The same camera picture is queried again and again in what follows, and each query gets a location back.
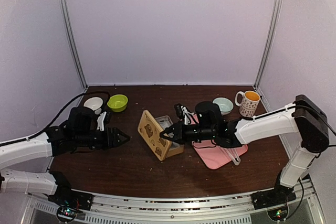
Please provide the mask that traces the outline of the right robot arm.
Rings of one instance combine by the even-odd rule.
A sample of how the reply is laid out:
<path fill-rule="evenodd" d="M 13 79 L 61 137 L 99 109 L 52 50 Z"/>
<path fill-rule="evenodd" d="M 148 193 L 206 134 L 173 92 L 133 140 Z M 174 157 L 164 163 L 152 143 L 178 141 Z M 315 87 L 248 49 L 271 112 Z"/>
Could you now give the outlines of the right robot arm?
<path fill-rule="evenodd" d="M 182 140 L 214 140 L 220 147 L 236 148 L 273 136 L 298 134 L 300 142 L 280 172 L 279 185 L 269 192 L 271 202 L 279 204 L 313 160 L 329 147 L 329 130 L 327 115 L 308 97 L 298 95 L 282 108 L 250 118 L 216 123 L 204 123 L 200 118 L 197 124 L 182 125 Z"/>

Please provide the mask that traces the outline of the clear plastic tongs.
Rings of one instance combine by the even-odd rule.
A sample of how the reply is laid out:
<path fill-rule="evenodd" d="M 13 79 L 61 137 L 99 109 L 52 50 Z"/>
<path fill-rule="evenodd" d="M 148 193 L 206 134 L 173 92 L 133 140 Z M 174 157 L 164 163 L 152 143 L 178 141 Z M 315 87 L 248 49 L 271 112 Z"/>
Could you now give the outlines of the clear plastic tongs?
<path fill-rule="evenodd" d="M 225 153 L 229 156 L 229 158 L 232 160 L 234 165 L 238 166 L 241 162 L 241 159 L 238 155 L 238 152 L 234 148 L 225 148 Z"/>

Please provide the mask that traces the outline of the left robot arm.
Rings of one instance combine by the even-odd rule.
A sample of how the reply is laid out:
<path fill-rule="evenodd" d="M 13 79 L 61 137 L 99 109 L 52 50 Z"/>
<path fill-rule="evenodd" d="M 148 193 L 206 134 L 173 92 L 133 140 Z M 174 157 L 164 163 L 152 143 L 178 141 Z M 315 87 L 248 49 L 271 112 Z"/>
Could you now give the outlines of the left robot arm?
<path fill-rule="evenodd" d="M 62 173 L 30 173 L 9 167 L 32 159 L 74 153 L 78 148 L 108 150 L 127 143 L 130 136 L 116 127 L 106 127 L 105 117 L 105 113 L 96 115 L 87 107 L 75 107 L 59 126 L 50 125 L 31 136 L 2 142 L 1 192 L 40 193 L 56 196 L 64 205 L 71 205 L 76 199 L 75 192 Z"/>

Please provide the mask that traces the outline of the bear print tin lid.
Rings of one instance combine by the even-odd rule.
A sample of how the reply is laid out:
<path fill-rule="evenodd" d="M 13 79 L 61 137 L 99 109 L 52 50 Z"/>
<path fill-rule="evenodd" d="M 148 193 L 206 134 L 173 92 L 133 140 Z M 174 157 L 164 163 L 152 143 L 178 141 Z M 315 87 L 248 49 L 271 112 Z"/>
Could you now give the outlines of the bear print tin lid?
<path fill-rule="evenodd" d="M 161 154 L 157 154 L 155 149 L 158 146 L 158 139 L 160 138 L 160 132 L 163 131 L 161 126 L 155 120 L 152 114 L 148 110 L 144 110 L 138 125 L 138 133 L 147 143 L 154 155 L 160 160 L 165 160 Z"/>

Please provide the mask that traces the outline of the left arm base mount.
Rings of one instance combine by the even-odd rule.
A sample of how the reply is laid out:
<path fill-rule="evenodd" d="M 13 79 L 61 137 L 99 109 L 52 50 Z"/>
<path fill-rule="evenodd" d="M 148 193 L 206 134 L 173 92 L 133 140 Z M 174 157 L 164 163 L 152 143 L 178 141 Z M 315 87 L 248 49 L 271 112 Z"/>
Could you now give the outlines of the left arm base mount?
<path fill-rule="evenodd" d="M 75 210 L 90 210 L 93 195 L 75 191 L 65 175 L 61 172 L 50 173 L 56 183 L 56 191 L 48 195 L 48 200 L 59 206 L 68 207 Z"/>

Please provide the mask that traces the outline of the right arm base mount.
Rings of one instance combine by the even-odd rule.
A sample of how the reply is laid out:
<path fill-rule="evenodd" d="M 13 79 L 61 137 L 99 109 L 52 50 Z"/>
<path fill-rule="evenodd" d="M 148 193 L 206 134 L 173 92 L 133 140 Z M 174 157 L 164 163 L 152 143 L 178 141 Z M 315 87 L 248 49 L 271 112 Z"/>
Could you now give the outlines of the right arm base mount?
<path fill-rule="evenodd" d="M 285 205 L 290 201 L 296 200 L 296 198 L 297 196 L 293 187 L 282 186 L 280 182 L 276 182 L 273 189 L 257 191 L 251 194 L 251 200 L 255 210 Z"/>

